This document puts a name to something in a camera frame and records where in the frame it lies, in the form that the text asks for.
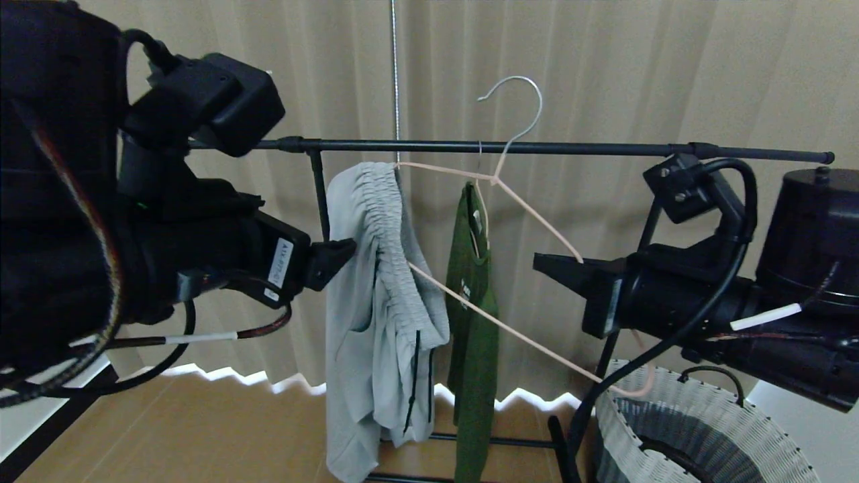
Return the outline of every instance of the wooden floor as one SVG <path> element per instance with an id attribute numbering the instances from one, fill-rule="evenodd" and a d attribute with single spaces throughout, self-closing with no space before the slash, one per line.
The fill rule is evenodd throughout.
<path id="1" fill-rule="evenodd" d="M 303 384 L 273 394 L 268 382 L 161 376 L 98 400 L 18 481 L 334 483 L 325 464 L 324 398 Z M 456 432 L 451 405 L 440 398 L 436 408 L 436 431 Z M 572 409 L 554 413 L 567 425 Z M 516 400 L 497 414 L 493 436 L 548 440 L 548 415 Z M 453 477 L 455 445 L 385 443 L 377 471 Z M 561 481 L 551 450 L 496 445 L 483 480 Z"/>

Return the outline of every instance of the curtain pleat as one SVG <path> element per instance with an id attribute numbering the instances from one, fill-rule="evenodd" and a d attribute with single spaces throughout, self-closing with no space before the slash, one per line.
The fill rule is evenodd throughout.
<path id="1" fill-rule="evenodd" d="M 138 27 L 175 53 L 223 52 L 270 70 L 286 106 L 269 138 L 391 138 L 393 55 L 389 2 L 271 0 L 81 1 L 89 11 Z M 525 141 L 685 143 L 832 150 L 840 167 L 859 168 L 859 3 L 817 2 L 395 2 L 403 139 L 505 141 L 536 110 L 524 83 L 477 98 L 504 76 L 531 77 L 545 108 Z M 147 69 L 136 52 L 132 98 Z M 491 173 L 498 155 L 413 153 L 404 160 Z M 326 152 L 326 178 L 391 153 Z M 641 173 L 660 160 L 511 155 L 502 177 L 585 257 L 634 251 L 652 198 Z M 751 161 L 761 223 L 742 274 L 753 276 L 784 173 L 810 165 Z M 253 152 L 232 159 L 195 152 L 199 176 L 224 178 L 266 200 L 265 211 L 321 238 L 306 156 Z M 403 168 L 408 205 L 423 252 L 444 279 L 454 212 L 465 183 L 449 174 Z M 741 193 L 739 178 L 730 174 Z M 583 334 L 584 303 L 531 269 L 535 252 L 564 247 L 497 187 L 483 184 L 489 207 L 492 282 L 501 318 L 553 351 L 593 367 L 602 342 Z M 688 246 L 709 235 L 715 213 L 673 225 L 655 241 Z M 184 362 L 205 370 L 265 370 L 272 381 L 301 372 L 324 379 L 324 294 L 307 291 L 279 333 L 254 340 L 196 344 Z M 126 334 L 178 333 L 181 314 Z M 228 291 L 198 300 L 198 331 L 254 327 L 276 316 Z M 655 340 L 648 338 L 649 344 Z M 626 334 L 618 356 L 638 349 Z M 118 351 L 120 372 L 157 362 L 164 348 Z M 443 375 L 444 357 L 441 361 Z M 502 336 L 498 397 L 522 387 L 545 399 L 582 395 L 585 382 L 517 339 Z M 657 360 L 679 370 L 678 350 Z"/>

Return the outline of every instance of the woven basket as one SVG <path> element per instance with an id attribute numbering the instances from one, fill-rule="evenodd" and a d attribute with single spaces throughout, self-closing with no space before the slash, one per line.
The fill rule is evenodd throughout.
<path id="1" fill-rule="evenodd" d="M 612 361 L 609 371 L 624 364 Z M 618 385 L 635 390 L 646 378 L 641 368 Z M 754 405 L 740 407 L 735 394 L 678 379 L 656 368 L 644 397 L 609 391 L 597 400 L 600 483 L 819 483 L 796 443 Z M 642 450 L 643 442 L 660 451 Z"/>

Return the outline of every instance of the green garment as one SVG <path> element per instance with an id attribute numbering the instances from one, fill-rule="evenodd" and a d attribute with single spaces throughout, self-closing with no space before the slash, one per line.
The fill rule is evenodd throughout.
<path id="1" fill-rule="evenodd" d="M 498 317 L 490 287 L 490 253 L 483 230 L 484 207 L 474 184 L 462 189 L 450 249 L 447 286 Z M 454 348 L 448 387 L 456 396 L 456 483 L 477 483 L 486 464 L 498 378 L 498 326 L 465 304 L 445 297 Z"/>

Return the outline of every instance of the beige curtain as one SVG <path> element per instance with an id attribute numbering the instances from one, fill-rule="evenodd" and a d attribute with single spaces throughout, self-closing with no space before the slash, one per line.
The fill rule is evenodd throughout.
<path id="1" fill-rule="evenodd" d="M 389 2 L 82 2 L 140 27 L 189 56 L 219 51 L 272 70 L 287 115 L 271 136 L 390 138 L 395 133 Z M 525 140 L 675 143 L 832 150 L 859 168 L 859 3 L 819 2 L 395 2 L 400 130 L 403 138 L 506 140 L 536 108 L 545 110 Z M 143 60 L 130 81 L 142 92 Z M 490 155 L 403 154 L 404 159 L 489 173 Z M 325 153 L 326 177 L 390 154 Z M 641 173 L 658 160 L 588 156 L 510 156 L 502 177 L 590 258 L 635 249 L 650 194 Z M 753 161 L 761 224 L 743 269 L 752 276 L 781 176 L 807 165 Z M 266 211 L 320 236 L 308 160 L 253 153 L 241 160 L 205 152 L 200 175 L 223 177 L 268 200 Z M 408 202 L 424 254 L 444 278 L 453 214 L 464 181 L 404 168 Z M 531 269 L 534 252 L 563 246 L 497 188 L 490 207 L 493 283 L 502 319 L 541 344 L 593 366 L 602 343 L 579 329 L 583 303 Z M 688 245 L 716 217 L 660 223 L 655 239 Z M 232 293 L 199 301 L 199 332 L 252 327 L 275 315 Z M 272 381 L 300 371 L 322 382 L 324 296 L 295 303 L 289 328 L 234 343 L 196 345 L 185 361 L 204 369 L 265 370 Z M 178 320 L 127 333 L 176 333 Z M 163 351 L 114 355 L 122 370 L 153 364 Z M 620 357 L 637 349 L 624 337 Z M 582 379 L 504 335 L 499 398 L 516 387 L 551 399 L 582 394 Z M 673 351 L 658 364 L 679 368 Z"/>

